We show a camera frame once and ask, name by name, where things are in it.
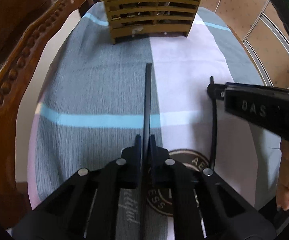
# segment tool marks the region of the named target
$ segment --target finger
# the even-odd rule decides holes
[[[285,158],[281,158],[278,180],[289,190],[289,160]]]
[[[289,190],[281,183],[278,183],[276,191],[276,202],[277,207],[282,207],[284,211],[289,209]]]
[[[280,142],[280,150],[281,150],[282,156],[286,160],[289,160],[289,141],[281,140],[281,142]]]

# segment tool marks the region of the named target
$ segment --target metal screw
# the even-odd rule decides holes
[[[193,189],[193,193],[194,193],[194,198],[195,198],[196,203],[197,203],[197,207],[199,207],[199,200],[198,200],[198,197],[197,197],[196,189]]]
[[[206,175],[206,176],[211,176],[213,174],[213,170],[210,169],[210,168],[205,168],[203,170],[203,174]]]
[[[82,168],[82,169],[78,170],[78,174],[79,174],[80,176],[85,176],[85,175],[88,174],[88,172],[89,172],[89,171],[88,171],[86,168]]]
[[[172,166],[175,164],[175,160],[174,159],[166,159],[165,163],[168,166]]]
[[[116,160],[116,164],[119,166],[125,165],[126,164],[126,160],[124,158],[119,158]]]

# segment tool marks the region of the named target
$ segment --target wooden chair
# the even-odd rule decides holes
[[[187,37],[201,0],[104,0],[113,44],[143,33],[183,32]]]
[[[76,9],[92,0],[0,0],[0,223],[26,213],[16,189],[15,137],[20,101],[48,40]]]

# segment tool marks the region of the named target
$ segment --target gray fabric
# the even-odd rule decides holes
[[[97,3],[89,12],[105,21],[101,7]],[[149,38],[126,38],[112,45],[107,26],[82,18],[61,49],[62,57],[48,73],[43,99],[47,107],[64,114],[143,114],[145,66],[152,62]],[[155,87],[151,107],[159,114]],[[44,200],[79,168],[96,170],[118,158],[136,134],[142,135],[142,129],[67,127],[41,117],[35,164],[39,198]],[[161,145],[161,130],[155,134]],[[139,238],[138,201],[135,190],[121,190],[116,239]],[[166,239],[167,217],[149,207],[147,213],[148,239]]]

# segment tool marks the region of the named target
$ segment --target black metal rod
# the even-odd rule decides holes
[[[152,64],[147,63],[145,70],[145,85],[144,85],[144,129],[142,136],[142,164],[148,162],[148,145],[150,136],[150,113],[151,113],[151,74]]]
[[[214,84],[214,79],[210,77],[210,84]],[[212,98],[212,140],[211,140],[211,155],[210,155],[210,168],[214,170],[215,156],[217,154],[217,132],[218,132],[218,121],[217,121],[217,100]]]
[[[176,161],[169,166],[173,173],[172,205],[175,240],[203,240],[199,209],[194,195],[191,172]]]
[[[113,240],[118,210],[119,189],[116,184],[120,166],[108,163],[100,174],[97,195],[89,218],[86,240]]]
[[[145,219],[146,219],[146,194],[148,191],[149,181],[149,162],[148,162],[148,147],[150,136],[150,113],[151,113],[151,74],[152,64],[147,63],[145,70],[145,85],[144,85],[144,129],[142,136],[142,156],[141,156],[141,178],[140,178],[140,232],[139,239],[145,238]]]

